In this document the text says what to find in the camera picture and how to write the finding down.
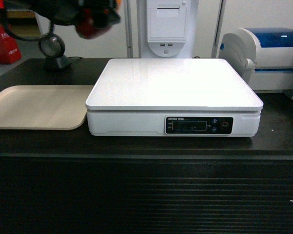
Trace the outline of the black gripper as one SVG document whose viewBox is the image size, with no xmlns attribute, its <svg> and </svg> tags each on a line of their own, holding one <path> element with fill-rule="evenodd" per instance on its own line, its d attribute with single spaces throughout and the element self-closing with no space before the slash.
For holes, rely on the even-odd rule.
<svg viewBox="0 0 293 234">
<path fill-rule="evenodd" d="M 36 12 L 56 25 L 88 23 L 92 27 L 110 27 L 120 22 L 120 0 L 5 0 Z"/>
</svg>

